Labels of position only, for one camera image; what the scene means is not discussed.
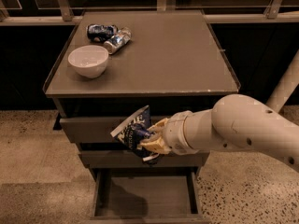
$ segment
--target concrete floor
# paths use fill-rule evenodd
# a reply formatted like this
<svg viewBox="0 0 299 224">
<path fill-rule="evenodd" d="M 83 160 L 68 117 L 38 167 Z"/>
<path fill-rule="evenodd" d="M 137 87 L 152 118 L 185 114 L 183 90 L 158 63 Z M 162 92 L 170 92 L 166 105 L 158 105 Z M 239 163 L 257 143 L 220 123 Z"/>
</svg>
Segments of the concrete floor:
<svg viewBox="0 0 299 224">
<path fill-rule="evenodd" d="M 299 107 L 281 114 L 299 124 Z M 0 111 L 0 223 L 84 223 L 94 182 L 56 111 Z M 198 176 L 212 223 L 299 223 L 299 174 L 259 153 L 212 152 Z"/>
</svg>

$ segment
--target white bowl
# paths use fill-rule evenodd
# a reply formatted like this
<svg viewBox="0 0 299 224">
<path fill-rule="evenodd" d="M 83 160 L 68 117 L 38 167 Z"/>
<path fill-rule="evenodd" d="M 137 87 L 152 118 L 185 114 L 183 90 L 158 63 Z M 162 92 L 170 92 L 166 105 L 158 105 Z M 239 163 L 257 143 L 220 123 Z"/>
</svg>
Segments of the white bowl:
<svg viewBox="0 0 299 224">
<path fill-rule="evenodd" d="M 99 77 L 107 67 L 108 51 L 95 45 L 74 49 L 68 56 L 68 62 L 75 71 L 88 78 Z"/>
</svg>

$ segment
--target drawer front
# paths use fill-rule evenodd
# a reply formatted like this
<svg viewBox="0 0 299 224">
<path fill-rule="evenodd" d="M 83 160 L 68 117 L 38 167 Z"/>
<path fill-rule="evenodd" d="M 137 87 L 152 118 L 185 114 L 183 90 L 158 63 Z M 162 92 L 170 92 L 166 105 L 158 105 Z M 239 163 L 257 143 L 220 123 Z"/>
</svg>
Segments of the drawer front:
<svg viewBox="0 0 299 224">
<path fill-rule="evenodd" d="M 152 117 L 155 123 L 164 117 Z M 116 142 L 110 133 L 126 117 L 79 117 L 61 119 L 60 123 L 71 143 L 112 143 Z"/>
<path fill-rule="evenodd" d="M 194 155 L 165 155 L 153 167 L 202 167 L 208 153 Z M 81 151 L 82 163 L 87 168 L 150 168 L 150 166 L 129 150 Z"/>
</svg>

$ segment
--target snack bag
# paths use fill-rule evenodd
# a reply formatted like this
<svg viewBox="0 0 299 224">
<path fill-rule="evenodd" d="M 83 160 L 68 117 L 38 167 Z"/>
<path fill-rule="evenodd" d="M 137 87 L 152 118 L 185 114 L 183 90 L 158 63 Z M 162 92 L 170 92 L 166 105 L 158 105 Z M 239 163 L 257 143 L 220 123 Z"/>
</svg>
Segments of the snack bag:
<svg viewBox="0 0 299 224">
<path fill-rule="evenodd" d="M 111 132 L 113 138 L 129 147 L 147 164 L 156 164 L 163 156 L 148 151 L 140 145 L 141 140 L 149 139 L 154 133 L 148 131 L 151 126 L 150 107 L 148 105 L 138 109 L 133 115 L 122 122 Z"/>
</svg>

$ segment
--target black dot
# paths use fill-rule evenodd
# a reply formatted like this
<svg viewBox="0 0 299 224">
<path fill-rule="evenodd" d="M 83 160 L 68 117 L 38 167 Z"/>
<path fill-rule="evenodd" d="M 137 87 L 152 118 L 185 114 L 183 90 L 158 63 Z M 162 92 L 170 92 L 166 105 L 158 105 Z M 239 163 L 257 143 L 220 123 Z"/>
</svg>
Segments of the black dot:
<svg viewBox="0 0 299 224">
<path fill-rule="evenodd" d="M 289 157 L 289 164 L 294 165 L 295 164 L 295 160 L 292 157 Z"/>
<path fill-rule="evenodd" d="M 247 139 L 246 139 L 246 143 L 247 143 L 249 146 L 252 145 L 252 141 L 251 141 L 251 139 L 247 138 Z"/>
</svg>

